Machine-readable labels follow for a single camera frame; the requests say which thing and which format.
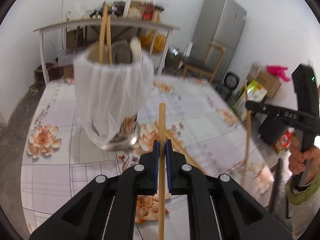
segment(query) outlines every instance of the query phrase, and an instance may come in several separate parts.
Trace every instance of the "fuzzy green cuff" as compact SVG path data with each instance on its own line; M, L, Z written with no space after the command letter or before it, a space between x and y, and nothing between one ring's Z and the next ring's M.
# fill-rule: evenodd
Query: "fuzzy green cuff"
M309 200L318 191L320 185L320 172L315 175L308 188L297 195L292 193L290 184L291 178L285 185L285 191L287 193L289 203L294 206L301 205L303 202Z

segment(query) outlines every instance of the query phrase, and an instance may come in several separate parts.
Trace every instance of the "wooden chair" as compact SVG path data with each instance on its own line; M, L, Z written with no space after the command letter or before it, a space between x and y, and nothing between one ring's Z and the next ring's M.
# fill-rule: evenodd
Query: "wooden chair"
M208 55L209 55L211 47L214 47L215 49L221 51L220 57L218 59L218 62L216 64L213 72L210 72L210 71L206 70L206 69L210 68L210 66L205 64L205 62L207 61L207 58L208 58ZM216 73L218 71L219 65L221 63L221 60L222 60L222 57L223 57L223 54L224 54L225 51L226 51L226 48L223 47L222 45L217 44L217 43L213 43L213 42L208 42L208 49L207 49L207 52L205 53L203 61L199 60L199 59L196 59L194 57L182 57L181 60L182 60L182 62L184 64L184 69L183 69L182 76L184 77L186 75L187 70L190 69L190 70L192 70L192 71L197 73L197 78L201 74L209 76L210 77L209 82L211 83L213 81L214 76L216 75ZM177 71L178 71L178 68L174 71L173 74L176 75Z

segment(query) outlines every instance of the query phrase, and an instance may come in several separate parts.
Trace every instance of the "human hand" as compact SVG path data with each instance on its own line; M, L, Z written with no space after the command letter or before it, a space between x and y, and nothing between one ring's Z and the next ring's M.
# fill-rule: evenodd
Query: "human hand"
M298 175L300 172L305 171L306 166L304 165L305 160L311 160L311 165L304 181L305 184L308 184L313 180L314 176L319 171L320 165L320 150L316 146L311 146L308 150L302 153L299 150L299 139L293 134L291 137L291 144L289 150L291 155L289 157L289 170L292 171L294 175Z

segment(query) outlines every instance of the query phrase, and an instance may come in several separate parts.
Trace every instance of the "gray floor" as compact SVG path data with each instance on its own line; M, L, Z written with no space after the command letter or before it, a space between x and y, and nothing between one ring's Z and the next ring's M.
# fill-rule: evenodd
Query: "gray floor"
M166 67L163 69L164 74L172 74L173 68ZM187 77L195 77L192 72L187 72ZM15 109L7 126L0 126L0 205L9 218L17 232L24 238L29 239L29 231L27 229L20 194L20 173L23 149L36 107L39 103L43 91L27 92ZM267 147L257 138L258 123L252 122L252 135L255 143L261 150L268 165L272 167L276 164L278 156L275 155L271 147ZM286 175L282 178L282 187L288 178ZM290 229L290 223L284 218L284 191L280 191L277 199L276 213L274 214L278 220Z

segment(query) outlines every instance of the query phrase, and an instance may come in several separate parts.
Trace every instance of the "refrigerator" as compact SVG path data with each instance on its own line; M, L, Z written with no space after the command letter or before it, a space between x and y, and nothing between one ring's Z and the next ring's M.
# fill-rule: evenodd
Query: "refrigerator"
M209 41L226 47L213 79L214 82L221 83L228 71L244 28L246 15L247 11L234 0L204 0L203 2L192 38L190 56L203 60ZM214 70L219 56L220 51L212 47L206 61L207 70L211 72Z

